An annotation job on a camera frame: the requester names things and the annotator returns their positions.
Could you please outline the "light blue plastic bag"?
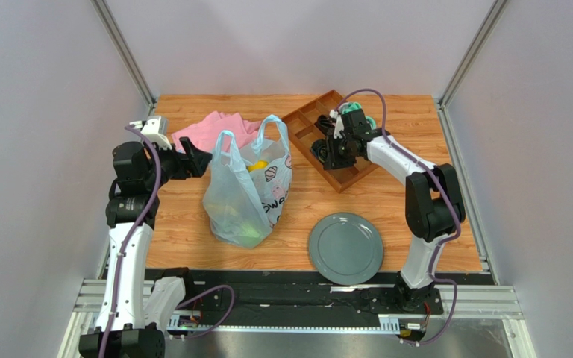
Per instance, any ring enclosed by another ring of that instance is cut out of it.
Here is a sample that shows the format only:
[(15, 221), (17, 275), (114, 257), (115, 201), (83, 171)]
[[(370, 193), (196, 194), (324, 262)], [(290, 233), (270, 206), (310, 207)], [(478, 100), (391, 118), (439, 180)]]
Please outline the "light blue plastic bag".
[[(268, 162), (264, 170), (248, 172), (258, 160)], [(210, 162), (210, 184), (202, 204), (210, 220), (211, 233), (221, 242), (254, 248), (266, 239), (280, 221), (293, 179), (292, 153), (287, 125), (267, 116), (257, 137), (238, 148), (230, 131), (220, 133)], [(256, 221), (262, 236), (236, 235), (241, 220)]]

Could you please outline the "green fake apple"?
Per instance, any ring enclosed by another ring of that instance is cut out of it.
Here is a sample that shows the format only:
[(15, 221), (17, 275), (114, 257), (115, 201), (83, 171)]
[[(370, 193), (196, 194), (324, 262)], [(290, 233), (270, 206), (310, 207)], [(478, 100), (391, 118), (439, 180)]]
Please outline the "green fake apple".
[(262, 236), (262, 227), (256, 221), (241, 220), (235, 225), (236, 235), (245, 238), (258, 238)]

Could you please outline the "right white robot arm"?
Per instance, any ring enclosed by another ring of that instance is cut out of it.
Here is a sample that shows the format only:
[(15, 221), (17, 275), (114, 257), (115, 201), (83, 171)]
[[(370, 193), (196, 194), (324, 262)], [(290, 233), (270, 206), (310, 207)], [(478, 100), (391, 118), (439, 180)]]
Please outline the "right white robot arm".
[(326, 170), (343, 169), (362, 157), (405, 187), (405, 220), (412, 233), (409, 254), (395, 283), (399, 308), (411, 311), (427, 300), (446, 242), (460, 235), (465, 207), (456, 169), (422, 159), (383, 128), (373, 128), (362, 109), (330, 112), (325, 134)]

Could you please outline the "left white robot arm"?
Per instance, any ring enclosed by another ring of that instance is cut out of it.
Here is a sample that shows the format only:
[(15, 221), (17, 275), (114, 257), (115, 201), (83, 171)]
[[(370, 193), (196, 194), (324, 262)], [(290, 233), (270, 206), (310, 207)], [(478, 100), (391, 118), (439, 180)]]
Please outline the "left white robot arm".
[(160, 201), (169, 180), (200, 178), (212, 155), (180, 140), (182, 151), (141, 142), (113, 150), (116, 179), (105, 210), (110, 257), (101, 311), (94, 331), (80, 337), (82, 357), (164, 357), (166, 325), (186, 294), (187, 268), (173, 268), (156, 279), (144, 301), (145, 262)]

